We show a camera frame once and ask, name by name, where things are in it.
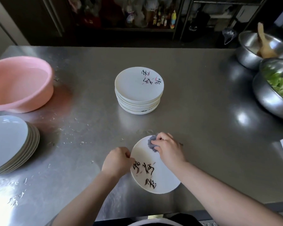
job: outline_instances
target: wooden ladle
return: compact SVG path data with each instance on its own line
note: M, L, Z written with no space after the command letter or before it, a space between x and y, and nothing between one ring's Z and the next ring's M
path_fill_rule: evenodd
M264 59L278 57L277 53L270 47L268 40L265 38L263 24L260 22L258 23L258 35L261 39L262 46L257 55Z

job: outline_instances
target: leafy vegetable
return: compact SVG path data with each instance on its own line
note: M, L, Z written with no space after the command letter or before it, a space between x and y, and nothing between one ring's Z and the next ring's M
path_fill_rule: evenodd
M272 88L283 98L283 77L280 73L265 73L266 80Z

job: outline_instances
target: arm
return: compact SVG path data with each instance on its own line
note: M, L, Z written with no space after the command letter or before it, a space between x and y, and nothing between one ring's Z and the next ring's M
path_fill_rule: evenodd
M222 226L283 225L283 217L188 163L171 134L152 141L162 161Z
M112 150L106 157L102 171L93 182L63 208L49 226L92 225L102 204L119 179L134 163L127 148Z

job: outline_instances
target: pink basin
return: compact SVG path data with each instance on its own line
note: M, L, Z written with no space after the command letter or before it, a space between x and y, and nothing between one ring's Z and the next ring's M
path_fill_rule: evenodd
M29 56L0 60L0 111L26 113L53 95L53 70L46 61Z

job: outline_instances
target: stainless steel bowl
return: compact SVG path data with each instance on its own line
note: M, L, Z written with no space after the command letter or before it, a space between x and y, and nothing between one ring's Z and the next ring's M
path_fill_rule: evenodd
M276 51L279 58L283 59L283 42L271 35L265 34L265 36L270 41L270 47ZM239 63L246 68L258 70L259 64L263 60L263 58L256 55L260 49L258 34L252 31L243 31L239 34L238 40L241 44L241 47L236 49Z
M283 77L283 60L281 59L264 59L260 63L259 73L253 80L253 91L257 100L269 112L283 119L283 98L267 82L266 75L270 72L264 72L265 68L272 69L275 73L280 73Z

